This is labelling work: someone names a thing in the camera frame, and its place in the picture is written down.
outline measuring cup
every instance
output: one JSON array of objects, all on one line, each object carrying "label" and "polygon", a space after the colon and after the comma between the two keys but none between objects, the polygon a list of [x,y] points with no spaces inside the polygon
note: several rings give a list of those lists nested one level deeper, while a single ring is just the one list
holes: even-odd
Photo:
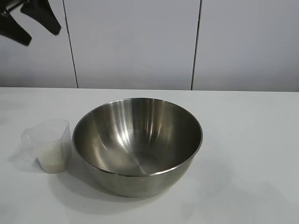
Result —
[{"label": "measuring cup", "polygon": [[26,129],[21,140],[28,152],[37,158],[41,168],[50,174],[64,171],[71,158],[70,125],[66,120],[48,120]]}]

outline bowl rim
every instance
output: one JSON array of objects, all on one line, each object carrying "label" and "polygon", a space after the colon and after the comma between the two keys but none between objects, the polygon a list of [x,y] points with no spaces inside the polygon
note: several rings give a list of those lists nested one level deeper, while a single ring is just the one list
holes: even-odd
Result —
[{"label": "bowl rim", "polygon": [[[155,172],[155,173],[149,173],[149,174],[146,174],[146,175],[126,175],[126,174],[119,174],[119,173],[115,173],[115,172],[111,172],[111,171],[108,171],[108,170],[104,170],[104,169],[101,169],[93,164],[91,164],[90,162],[88,162],[80,153],[79,151],[77,150],[77,147],[76,147],[76,144],[75,144],[75,133],[76,133],[76,130],[79,126],[79,124],[81,123],[81,121],[87,117],[89,114],[91,114],[93,111],[99,109],[100,107],[104,107],[106,105],[109,105],[109,104],[112,104],[112,103],[116,103],[116,102],[120,102],[120,101],[125,101],[125,100],[132,100],[132,99],[153,99],[153,100],[158,100],[158,101],[162,101],[162,102],[166,102],[166,103],[170,103],[170,104],[173,104],[175,106],[178,106],[180,108],[182,108],[184,111],[186,111],[188,114],[190,114],[194,119],[195,121],[197,122],[198,126],[199,126],[199,130],[200,130],[200,142],[199,142],[199,145],[197,147],[197,149],[194,151],[194,153],[186,160],[184,160],[183,162],[181,162],[180,164],[174,166],[174,167],[171,167],[169,169],[166,169],[166,170],[162,170],[162,171],[158,171],[158,172]],[[182,166],[183,164],[187,163],[188,161],[190,161],[191,159],[193,159],[193,157],[196,155],[196,153],[199,151],[199,148],[201,147],[201,144],[202,144],[202,140],[203,140],[203,132],[202,132],[202,128],[201,128],[201,125],[199,123],[199,121],[197,120],[197,118],[192,114],[190,113],[187,109],[183,108],[182,106],[179,106],[175,103],[172,103],[172,102],[169,102],[169,101],[166,101],[166,100],[163,100],[163,99],[157,99],[157,98],[147,98],[147,97],[132,97],[132,98],[125,98],[125,99],[118,99],[118,100],[114,100],[114,101],[111,101],[111,102],[108,102],[108,103],[105,103],[105,104],[102,104],[100,106],[97,106],[96,108],[92,109],[90,112],[88,112],[87,114],[85,114],[79,121],[78,123],[76,124],[75,128],[74,128],[74,131],[73,131],[73,134],[72,134],[72,143],[73,143],[73,146],[74,146],[74,149],[76,151],[76,153],[79,155],[79,157],[85,162],[87,163],[88,165],[92,166],[93,168],[97,169],[97,170],[100,170],[104,173],[107,173],[107,174],[112,174],[112,175],[117,175],[117,176],[125,176],[125,177],[146,177],[146,176],[155,176],[155,175],[159,175],[159,174],[164,174],[164,173],[167,173],[169,171],[172,171],[180,166]]]}]

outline stainless steel bowl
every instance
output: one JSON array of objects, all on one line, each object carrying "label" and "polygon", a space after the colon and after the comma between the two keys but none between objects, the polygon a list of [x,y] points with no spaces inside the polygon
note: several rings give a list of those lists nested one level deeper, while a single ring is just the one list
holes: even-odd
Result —
[{"label": "stainless steel bowl", "polygon": [[202,143],[202,130],[178,105],[130,98],[85,115],[75,128],[73,143],[105,188],[124,196],[151,196],[186,172]]}]

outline measuring cup handle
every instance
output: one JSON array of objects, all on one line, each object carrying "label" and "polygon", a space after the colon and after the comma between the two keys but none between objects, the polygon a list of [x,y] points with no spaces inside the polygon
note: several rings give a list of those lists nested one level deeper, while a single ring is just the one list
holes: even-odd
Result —
[{"label": "measuring cup handle", "polygon": [[32,128],[27,128],[27,129],[25,129],[25,131],[23,131],[23,133],[21,135],[22,143],[27,144],[27,145],[31,143],[31,140],[29,137],[31,130],[32,130]]}]

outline panel seam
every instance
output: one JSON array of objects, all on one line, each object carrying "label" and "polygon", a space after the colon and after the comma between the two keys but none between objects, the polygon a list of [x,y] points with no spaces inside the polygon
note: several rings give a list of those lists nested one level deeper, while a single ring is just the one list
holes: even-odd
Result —
[{"label": "panel seam", "polygon": [[71,49],[71,59],[73,61],[73,68],[74,68],[74,73],[75,73],[75,79],[76,79],[76,85],[77,85],[77,89],[79,88],[78,85],[78,79],[77,79],[77,73],[76,73],[76,67],[75,67],[75,61],[74,61],[74,54],[73,54],[73,49],[71,47],[71,37],[70,37],[70,30],[69,30],[69,24],[67,22],[67,17],[66,17],[66,10],[65,10],[65,4],[64,4],[64,0],[62,0],[63,6],[64,6],[64,19],[65,19],[65,25],[66,25],[66,31],[67,31],[67,35],[69,37],[69,44],[70,44],[70,49]]},{"label": "panel seam", "polygon": [[196,56],[197,56],[197,46],[198,46],[198,37],[199,37],[199,27],[200,27],[200,16],[201,16],[202,1],[203,0],[200,0],[200,2],[199,2],[199,13],[198,13],[198,21],[197,21],[196,41],[195,41],[193,69],[192,69],[192,80],[191,80],[191,88],[190,88],[190,90],[193,90],[193,85],[194,85],[194,73],[195,73],[195,65],[196,65]]}]

